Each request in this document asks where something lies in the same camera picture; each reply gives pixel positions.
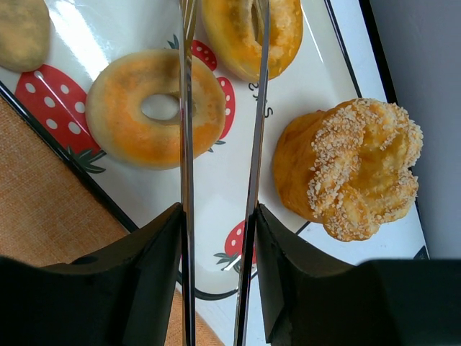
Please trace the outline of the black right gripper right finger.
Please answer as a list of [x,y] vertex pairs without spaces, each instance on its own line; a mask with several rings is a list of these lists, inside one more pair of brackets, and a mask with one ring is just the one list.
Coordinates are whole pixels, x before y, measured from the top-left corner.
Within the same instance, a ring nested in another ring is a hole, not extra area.
[[460,262],[377,259],[353,266],[256,211],[256,255],[271,345],[458,345]]

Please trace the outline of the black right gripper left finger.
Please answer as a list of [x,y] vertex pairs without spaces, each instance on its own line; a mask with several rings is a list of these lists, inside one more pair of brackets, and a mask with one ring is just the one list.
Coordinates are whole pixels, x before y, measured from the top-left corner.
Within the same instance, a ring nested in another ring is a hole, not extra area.
[[162,345],[180,255],[182,207],[69,264],[1,258],[3,345]]

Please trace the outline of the metal tongs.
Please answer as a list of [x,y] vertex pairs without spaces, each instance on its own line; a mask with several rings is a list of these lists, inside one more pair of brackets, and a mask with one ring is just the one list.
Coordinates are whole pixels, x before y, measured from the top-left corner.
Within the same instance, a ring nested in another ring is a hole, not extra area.
[[[193,106],[192,106],[192,40],[196,24],[196,1],[180,1],[182,33],[179,36],[179,90],[180,90],[180,169],[182,203],[182,312],[183,344],[195,345],[195,275],[194,275],[194,177],[193,177]],[[261,153],[264,137],[264,114],[269,77],[270,2],[257,1],[263,32],[259,94],[256,106],[253,148],[246,202],[243,249],[238,284],[234,345],[246,344],[251,268],[256,233],[256,207],[258,205]]]

